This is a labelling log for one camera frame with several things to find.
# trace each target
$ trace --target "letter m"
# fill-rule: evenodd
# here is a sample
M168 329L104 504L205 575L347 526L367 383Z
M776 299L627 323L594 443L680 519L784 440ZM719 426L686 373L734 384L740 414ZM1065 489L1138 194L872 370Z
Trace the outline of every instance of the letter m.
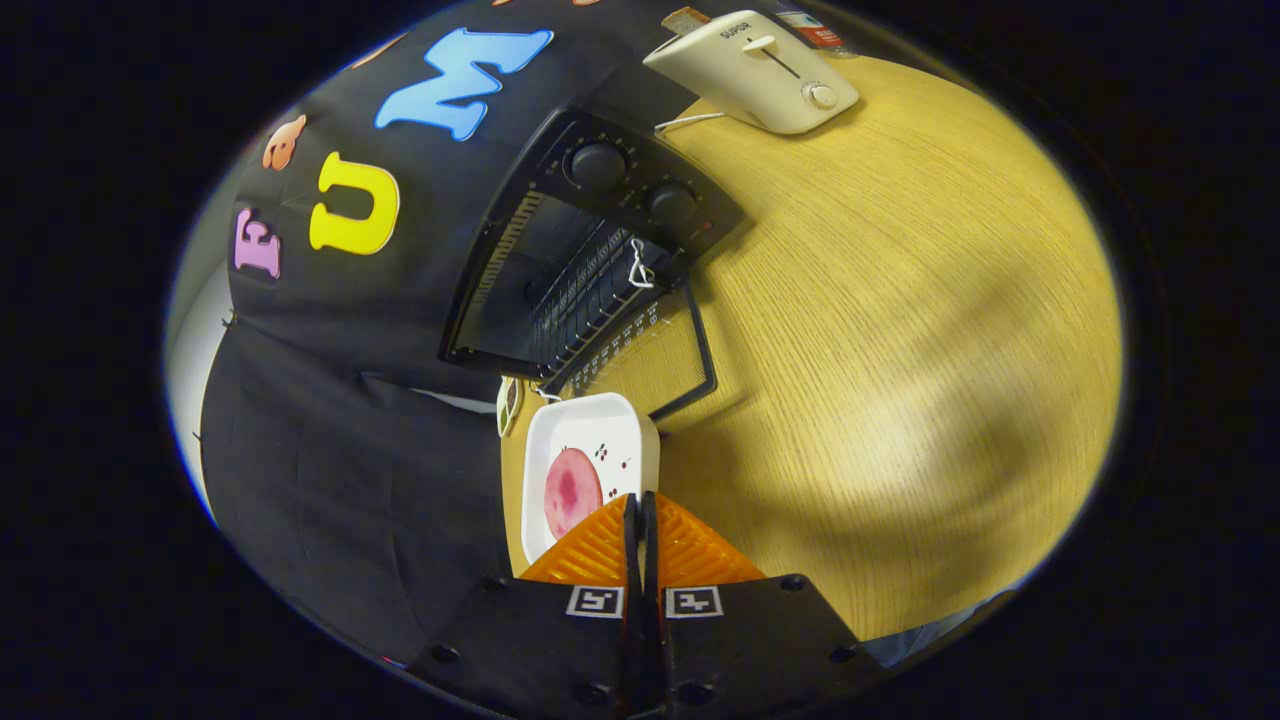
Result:
M495 65L503 74L511 74L527 65L552 37L554 35L549 29L515 35L458 28L445 35L422 58L440 70L440 76L388 95L378 109L374 127L408 120L448 128L457 142L467 140L480 127L488 105L477 101L460 108L444 102L502 90L502 83L477 68L476 63Z

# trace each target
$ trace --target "toaster knob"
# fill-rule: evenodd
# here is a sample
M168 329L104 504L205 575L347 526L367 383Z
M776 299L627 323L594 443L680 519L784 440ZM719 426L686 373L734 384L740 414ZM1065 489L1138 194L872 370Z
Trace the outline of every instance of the toaster knob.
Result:
M573 154L570 172L582 187L604 192L622 182L627 174L627 160L613 145L594 142Z
M687 187L677 183L659 186L649 197L649 214L653 215L654 220L664 225L684 223L694 217L694 210L696 209L698 200L694 197L694 193L689 192Z

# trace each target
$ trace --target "pink food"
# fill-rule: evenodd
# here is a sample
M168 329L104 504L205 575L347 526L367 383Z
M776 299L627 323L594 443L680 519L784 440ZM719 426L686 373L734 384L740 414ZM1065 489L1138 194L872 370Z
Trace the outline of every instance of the pink food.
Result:
M600 477L585 452L566 448L556 456L547 471L547 489L543 493L543 510L547 524L556 539L561 539L600 509L604 498L600 495Z

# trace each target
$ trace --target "white plate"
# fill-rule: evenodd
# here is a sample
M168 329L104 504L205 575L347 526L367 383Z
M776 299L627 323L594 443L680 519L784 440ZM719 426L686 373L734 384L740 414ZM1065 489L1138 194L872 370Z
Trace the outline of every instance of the white plate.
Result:
M529 423L521 503L521 542L530 564L556 544L543 497L547 471L567 447L590 457L604 505L628 492L640 501L658 489L658 428L627 398L607 392L540 407Z

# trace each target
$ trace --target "black cloth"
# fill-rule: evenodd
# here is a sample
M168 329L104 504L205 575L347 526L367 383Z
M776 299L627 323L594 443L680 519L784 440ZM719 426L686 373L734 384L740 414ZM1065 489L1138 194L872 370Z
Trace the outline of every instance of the black cloth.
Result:
M509 574L493 416L337 370L233 324L201 416L219 529L276 592L413 657L461 593Z
M669 37L659 23L680 6L456 5L280 113L233 169L236 202L224 232L237 320L205 395L205 486L232 544L328 632L404 661L453 615L465 588L509 574L493 416L408 388L494 398L498 378L436 359L471 237L509 165L557 106L586 96L645 128L695 100L641 64ZM714 0L700 8L742 6ZM517 73L494 72L503 87L479 97L488 114L467 141L411 122L375 128L388 95L436 74L422 56L460 27L552 29L556 37ZM268 138L303 113L289 164L264 169ZM370 210L362 192L320 193L320 167L335 150L389 170L399 186L394 233L376 254L310 247L315 204L351 218ZM243 208L280 238L278 278L233 266Z

